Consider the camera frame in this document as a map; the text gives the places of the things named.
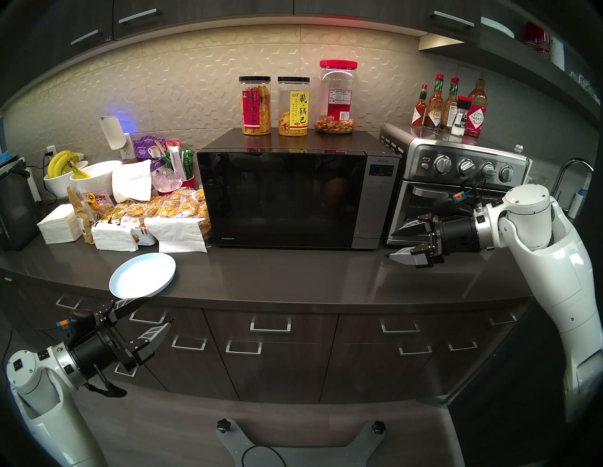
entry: cabinet handle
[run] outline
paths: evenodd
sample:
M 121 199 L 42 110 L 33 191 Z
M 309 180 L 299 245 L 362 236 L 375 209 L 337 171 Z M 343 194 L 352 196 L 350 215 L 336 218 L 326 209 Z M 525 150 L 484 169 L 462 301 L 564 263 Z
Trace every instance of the cabinet handle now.
M 226 353 L 227 354 L 239 354 L 239 355 L 259 355 L 262 353 L 262 343 L 258 342 L 257 343 L 257 352 L 235 352 L 233 350 L 230 350 L 230 344 L 232 343 L 232 340 L 229 340 L 226 343 Z
M 466 19 L 459 18 L 458 16 L 452 16 L 451 14 L 442 13 L 441 11 L 434 11 L 433 15 L 431 16 L 439 16 L 441 18 L 452 19 L 453 21 L 457 21 L 461 24 L 464 24 L 465 26 L 469 26 L 470 28 L 473 28 L 475 26 L 474 23 L 467 21 Z
M 460 348 L 460 349 L 455 349 L 455 348 L 452 346 L 452 344 L 451 344 L 451 343 L 450 343 L 450 344 L 448 344 L 448 350 L 449 350 L 450 352 L 456 352 L 456 351 L 458 351 L 458 350 L 477 349 L 477 347 L 478 347 L 478 344 L 477 344 L 475 341 L 473 341 L 473 345 L 472 345 L 471 347 L 462 347 L 462 348 Z
M 136 374 L 136 372 L 138 371 L 138 367 L 135 367 L 135 368 L 134 368 L 134 371 L 132 372 L 132 374 L 129 374 L 129 373 L 123 373 L 123 372 L 121 372 L 121 371 L 117 371 L 117 370 L 118 370 L 118 368 L 119 368 L 119 365 L 121 365 L 121 363 L 118 363 L 118 364 L 117 364 L 117 366 L 115 367 L 115 372 L 116 372 L 117 374 L 120 374 L 120 375 L 134 377 L 134 375 L 135 375 L 135 374 Z
M 287 329 L 256 329 L 256 318 L 255 316 L 251 320 L 251 325 L 249 326 L 250 331 L 254 331 L 256 333 L 290 333 L 291 332 L 291 318 L 287 319 Z
M 432 353 L 431 351 L 431 346 L 427 346 L 427 351 L 426 352 L 411 352 L 411 353 L 405 353 L 402 350 L 402 347 L 398 347 L 398 350 L 400 351 L 400 355 L 425 355 L 425 354 L 430 354 Z
M 203 339 L 203 344 L 200 347 L 182 347 L 181 345 L 176 345 L 176 341 L 180 336 L 176 336 L 174 341 L 172 342 L 172 347 L 175 349 L 184 349 L 184 350 L 197 350 L 199 352 L 203 352 L 205 350 L 205 344 L 207 344 L 207 338 Z
M 509 315 L 511 315 L 512 320 L 510 321 L 501 321 L 500 323 L 497 323 L 494 321 L 494 319 L 490 318 L 490 326 L 499 326 L 501 324 L 511 324 L 514 322 L 517 322 L 517 318 L 515 318 L 515 315 L 513 313 L 509 313 Z
M 74 307 L 70 307 L 70 306 L 67 306 L 67 305 L 61 305 L 61 300 L 63 298 L 65 298 L 65 294 L 61 295 L 61 297 L 57 300 L 57 302 L 55 303 L 55 305 L 59 306 L 59 307 L 63 307 L 63 308 L 68 308 L 69 310 L 75 310 L 75 309 L 77 309 L 77 307 L 80 306 L 81 301 L 84 300 L 84 297 L 81 296 L 80 299 L 78 300 L 78 302 L 75 304 L 75 306 Z
M 165 317 L 168 314 L 168 312 L 163 312 L 163 314 L 161 315 L 161 319 L 159 321 L 148 321 L 146 319 L 134 319 L 134 315 L 136 313 L 137 313 L 137 310 L 130 315 L 130 321 L 143 322 L 143 323 L 147 323 L 147 324 L 161 324 L 161 323 L 163 323 L 163 320 L 165 319 Z
M 81 42 L 84 39 L 88 39 L 88 37 L 92 37 L 92 36 L 94 36 L 95 34 L 98 34 L 98 33 L 99 33 L 98 29 L 95 29 L 91 33 L 84 34 L 83 36 L 81 36 L 81 37 L 79 37 L 79 38 L 77 38 L 75 40 L 72 40 L 71 41 L 71 45 L 77 44 L 78 42 Z
M 385 323 L 382 321 L 381 322 L 381 329 L 383 331 L 383 334 L 413 334 L 413 333 L 420 333 L 421 332 L 421 328 L 419 328 L 418 324 L 415 323 L 414 321 L 412 323 L 415 325 L 415 329 L 412 329 L 410 331 L 388 331 L 387 329 L 385 329 Z
M 157 8 L 153 8 L 152 10 L 147 10 L 147 11 L 141 11 L 140 13 L 133 14 L 132 16 L 127 16 L 125 18 L 122 18 L 118 21 L 118 24 L 126 23 L 128 21 L 132 21 L 133 19 L 141 18 L 143 16 L 147 16 L 147 15 L 153 14 L 153 13 L 157 13 Z

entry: oven door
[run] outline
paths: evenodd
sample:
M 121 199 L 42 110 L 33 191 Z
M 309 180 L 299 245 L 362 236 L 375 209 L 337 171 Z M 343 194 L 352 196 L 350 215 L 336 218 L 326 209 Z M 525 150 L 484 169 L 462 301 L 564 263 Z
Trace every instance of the oven door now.
M 199 152 L 222 246 L 351 248 L 367 156 Z
M 501 199 L 506 192 L 497 190 L 482 190 L 479 189 L 482 195 L 482 204 Z M 402 181 L 400 186 L 400 195 L 398 203 L 394 211 L 394 216 L 391 221 L 390 230 L 388 232 L 387 243 L 389 245 L 418 245 L 420 242 L 425 242 L 428 239 L 427 235 L 418 235 L 415 237 L 406 237 L 404 239 L 392 237 L 392 233 L 402 227 L 408 221 L 417 217 L 428 214 L 433 211 L 434 201 L 441 198 L 445 193 L 458 193 L 459 187 L 453 185 L 441 185 L 435 183 L 423 183 L 415 181 Z M 475 208 L 473 196 L 466 193 L 467 199 L 463 203 Z

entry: faucet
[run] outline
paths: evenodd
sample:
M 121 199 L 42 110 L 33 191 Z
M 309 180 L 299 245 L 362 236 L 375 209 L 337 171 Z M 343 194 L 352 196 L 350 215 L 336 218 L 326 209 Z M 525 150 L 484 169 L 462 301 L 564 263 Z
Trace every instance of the faucet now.
M 557 195 L 558 195 L 557 192 L 559 191 L 559 186 L 561 185 L 561 179 L 563 178 L 563 174 L 565 174 L 565 171 L 574 164 L 585 165 L 590 170 L 591 174 L 595 171 L 593 166 L 590 165 L 588 162 L 586 162 L 584 159 L 576 158 L 576 159 L 568 160 L 567 162 L 565 162 L 563 167 L 561 167 L 561 170 L 559 171 L 559 174 L 557 175 L 557 179 L 555 180 L 555 184 L 553 185 L 553 190 L 551 192 L 551 196 L 553 198 L 557 199 Z

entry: metal base plate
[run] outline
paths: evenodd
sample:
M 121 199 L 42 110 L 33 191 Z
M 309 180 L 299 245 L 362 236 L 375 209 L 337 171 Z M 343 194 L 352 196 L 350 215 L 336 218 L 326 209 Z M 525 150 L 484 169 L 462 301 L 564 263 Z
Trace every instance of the metal base plate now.
M 385 436 L 385 433 L 375 433 L 373 423 L 368 422 L 354 440 L 342 448 L 269 448 L 256 446 L 234 420 L 228 421 L 230 430 L 222 433 L 216 429 L 216 434 L 235 458 L 236 467 L 365 466 Z

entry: clear plastic jar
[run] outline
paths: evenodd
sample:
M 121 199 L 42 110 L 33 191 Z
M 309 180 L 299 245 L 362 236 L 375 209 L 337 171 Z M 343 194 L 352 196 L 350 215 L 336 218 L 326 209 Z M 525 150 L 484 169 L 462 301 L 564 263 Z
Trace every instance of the clear plastic jar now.
M 279 76 L 279 134 L 308 134 L 310 78 Z
M 241 76 L 239 83 L 243 133 L 270 133 L 270 77 Z
M 320 61 L 320 118 L 314 128 L 325 133 L 351 133 L 352 95 L 356 87 L 357 61 Z

